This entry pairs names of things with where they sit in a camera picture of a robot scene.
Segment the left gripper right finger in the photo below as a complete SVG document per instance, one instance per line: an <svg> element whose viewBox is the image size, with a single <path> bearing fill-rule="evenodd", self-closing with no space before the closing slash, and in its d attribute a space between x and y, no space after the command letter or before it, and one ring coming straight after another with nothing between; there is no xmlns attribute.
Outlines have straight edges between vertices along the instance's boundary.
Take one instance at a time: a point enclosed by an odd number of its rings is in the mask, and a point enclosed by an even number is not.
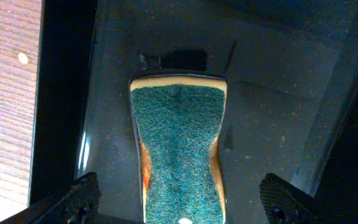
<svg viewBox="0 0 358 224"><path fill-rule="evenodd" d="M322 203L273 173L267 173L259 187L260 201L269 223L331 222L331 214Z"/></svg>

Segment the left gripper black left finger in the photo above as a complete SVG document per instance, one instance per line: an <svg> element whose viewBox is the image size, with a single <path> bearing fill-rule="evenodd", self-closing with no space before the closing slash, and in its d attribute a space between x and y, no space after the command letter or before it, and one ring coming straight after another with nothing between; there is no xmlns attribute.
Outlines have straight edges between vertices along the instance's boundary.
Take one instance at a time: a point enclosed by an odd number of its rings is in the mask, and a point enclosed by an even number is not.
<svg viewBox="0 0 358 224"><path fill-rule="evenodd" d="M88 223L98 214L98 176L89 172L0 224Z"/></svg>

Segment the green and yellow sponge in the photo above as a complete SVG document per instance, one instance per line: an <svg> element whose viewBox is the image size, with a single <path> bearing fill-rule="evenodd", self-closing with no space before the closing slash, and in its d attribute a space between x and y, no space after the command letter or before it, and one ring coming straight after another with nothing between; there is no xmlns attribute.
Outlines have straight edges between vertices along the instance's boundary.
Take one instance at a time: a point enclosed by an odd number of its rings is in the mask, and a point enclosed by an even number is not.
<svg viewBox="0 0 358 224"><path fill-rule="evenodd" d="M145 223L224 223L219 135L222 78L161 75L130 84L139 138Z"/></svg>

